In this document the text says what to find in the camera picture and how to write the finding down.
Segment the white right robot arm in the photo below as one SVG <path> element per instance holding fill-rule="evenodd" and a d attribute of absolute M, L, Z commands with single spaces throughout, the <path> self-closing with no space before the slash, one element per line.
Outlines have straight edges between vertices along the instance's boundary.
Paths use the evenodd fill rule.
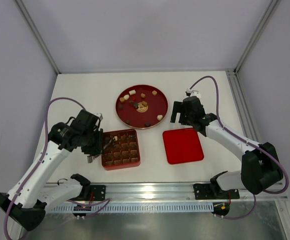
<path fill-rule="evenodd" d="M 246 189 L 257 195 L 283 179 L 277 152 L 271 143 L 260 144 L 228 129 L 215 114 L 205 113 L 197 97 L 175 101 L 170 121 L 191 126 L 196 132 L 225 147 L 241 161 L 241 170 L 221 172 L 211 178 L 211 183 L 220 190 Z"/>

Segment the square red box lid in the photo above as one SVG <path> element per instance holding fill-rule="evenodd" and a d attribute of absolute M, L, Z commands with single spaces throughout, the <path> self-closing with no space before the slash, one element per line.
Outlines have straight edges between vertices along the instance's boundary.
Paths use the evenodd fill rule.
<path fill-rule="evenodd" d="M 170 165 L 199 162 L 204 159 L 198 133 L 193 128 L 166 130 L 162 136 L 167 162 Z"/>

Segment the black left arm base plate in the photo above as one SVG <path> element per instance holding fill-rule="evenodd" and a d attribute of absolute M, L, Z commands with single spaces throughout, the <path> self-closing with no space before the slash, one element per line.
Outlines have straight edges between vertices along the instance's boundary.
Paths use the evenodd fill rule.
<path fill-rule="evenodd" d="M 105 200 L 106 185 L 90 184 L 82 188 L 81 193 L 74 198 L 72 201 L 102 201 Z"/>

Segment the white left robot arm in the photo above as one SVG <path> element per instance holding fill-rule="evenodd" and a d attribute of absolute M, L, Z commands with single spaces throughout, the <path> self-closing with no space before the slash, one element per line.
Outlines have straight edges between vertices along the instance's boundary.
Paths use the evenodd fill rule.
<path fill-rule="evenodd" d="M 102 114 L 82 109 L 70 124 L 59 122 L 51 128 L 42 152 L 24 176 L 7 193 L 0 192 L 0 208 L 9 218 L 30 232 L 51 209 L 67 200 L 87 197 L 90 181 L 77 173 L 50 191 L 43 191 L 43 187 L 76 148 L 91 158 L 102 155 L 102 119 Z"/>

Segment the square red chocolate box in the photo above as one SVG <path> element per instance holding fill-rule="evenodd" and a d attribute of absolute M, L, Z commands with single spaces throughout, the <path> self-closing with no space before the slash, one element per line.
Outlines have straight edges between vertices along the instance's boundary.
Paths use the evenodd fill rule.
<path fill-rule="evenodd" d="M 115 137 L 116 142 L 104 149 L 101 164 L 107 171 L 138 167 L 141 163 L 140 150 L 135 129 L 108 131 L 106 137 Z"/>

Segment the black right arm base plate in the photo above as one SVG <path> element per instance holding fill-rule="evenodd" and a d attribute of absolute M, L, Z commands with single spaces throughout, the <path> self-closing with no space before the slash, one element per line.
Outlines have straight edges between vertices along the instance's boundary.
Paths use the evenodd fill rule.
<path fill-rule="evenodd" d="M 196 200 L 237 200 L 240 198 L 237 189 L 222 190 L 216 183 L 195 183 L 193 190 Z"/>

